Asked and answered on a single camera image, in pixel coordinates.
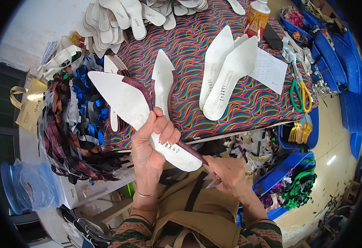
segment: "bag handle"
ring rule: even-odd
[[[10,102],[18,109],[21,109],[23,105],[15,98],[14,95],[22,93],[28,93],[28,89],[20,86],[14,86],[10,89]]]

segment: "apron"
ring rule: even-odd
[[[203,180],[207,175],[203,166],[185,172],[165,163],[158,186],[158,217],[147,246],[158,241],[165,225],[177,224],[184,227],[184,237],[192,232],[196,239],[208,239],[219,248],[237,246],[241,230],[236,225],[239,202],[215,188],[205,189],[211,182]]]

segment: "colorful patterned tablecloth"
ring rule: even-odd
[[[287,69],[282,95],[247,76],[237,83],[225,114],[220,120],[210,121],[200,110],[199,94],[207,47],[226,25],[231,27],[235,39],[244,33],[251,1],[239,2],[246,10],[246,15],[233,12],[225,0],[208,0],[209,7],[206,11],[176,17],[177,26],[172,30],[167,31],[163,27],[149,25],[144,40],[133,40],[123,44],[117,54],[129,68],[133,78],[138,79],[148,91],[151,91],[150,80],[156,55],[159,49],[164,50],[178,74],[178,84],[171,97],[171,107],[175,127],[181,131],[181,139],[185,142],[197,137],[207,138],[229,132],[249,131],[279,122],[295,121],[304,116],[303,112],[293,111],[289,99],[293,80],[291,65]],[[280,38],[283,38],[284,30],[272,15],[268,24]],[[258,46],[285,61],[280,50],[271,49],[264,39]],[[304,72],[301,63],[297,65],[313,97],[312,108],[317,107],[318,100],[310,77]],[[131,148],[131,136],[134,133],[132,127],[129,126],[124,132],[114,135],[107,120],[105,129],[106,135],[111,136],[109,145],[113,146],[113,150]]]

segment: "woman's right hand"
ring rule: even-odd
[[[244,203],[252,191],[252,185],[245,178],[245,160],[243,158],[213,158],[203,156],[208,166],[214,170],[222,182],[216,188]]]

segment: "patterned sleeve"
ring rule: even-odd
[[[146,247],[145,242],[151,238],[152,226],[148,224],[142,216],[130,216],[115,229],[115,235],[112,238],[108,248],[130,247],[142,248]]]
[[[240,231],[238,245],[239,248],[282,248],[282,233],[273,221],[262,220]]]

